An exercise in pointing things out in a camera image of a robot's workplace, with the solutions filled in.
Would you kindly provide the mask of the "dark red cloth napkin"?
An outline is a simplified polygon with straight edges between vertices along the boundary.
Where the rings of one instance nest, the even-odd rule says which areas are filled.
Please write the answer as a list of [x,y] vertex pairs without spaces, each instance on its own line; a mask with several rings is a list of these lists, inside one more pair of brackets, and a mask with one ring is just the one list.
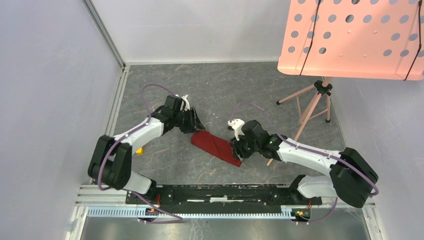
[[208,131],[202,130],[194,133],[191,137],[191,143],[208,154],[231,165],[240,167],[242,164],[241,160],[233,156],[233,149],[228,141]]

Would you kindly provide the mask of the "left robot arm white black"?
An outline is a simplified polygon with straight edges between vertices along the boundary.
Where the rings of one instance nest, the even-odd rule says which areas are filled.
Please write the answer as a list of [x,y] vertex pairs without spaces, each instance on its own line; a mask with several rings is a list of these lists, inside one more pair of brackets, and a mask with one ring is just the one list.
[[147,143],[173,128],[179,128],[184,134],[205,130],[187,95],[168,95],[165,103],[140,124],[115,136],[99,137],[88,166],[88,176],[115,190],[137,192],[145,204],[153,203],[157,198],[156,183],[132,170],[132,158]]

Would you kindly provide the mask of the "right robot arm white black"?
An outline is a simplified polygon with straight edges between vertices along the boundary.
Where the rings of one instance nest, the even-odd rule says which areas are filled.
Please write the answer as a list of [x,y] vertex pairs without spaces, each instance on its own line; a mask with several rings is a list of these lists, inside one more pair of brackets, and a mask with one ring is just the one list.
[[320,176],[299,176],[289,189],[289,199],[302,204],[307,199],[339,198],[346,204],[362,208],[379,189],[377,173],[361,154],[346,147],[342,151],[326,150],[300,143],[281,134],[269,134],[257,120],[228,121],[234,132],[229,141],[233,156],[246,160],[258,153],[267,159],[301,165],[319,172]]

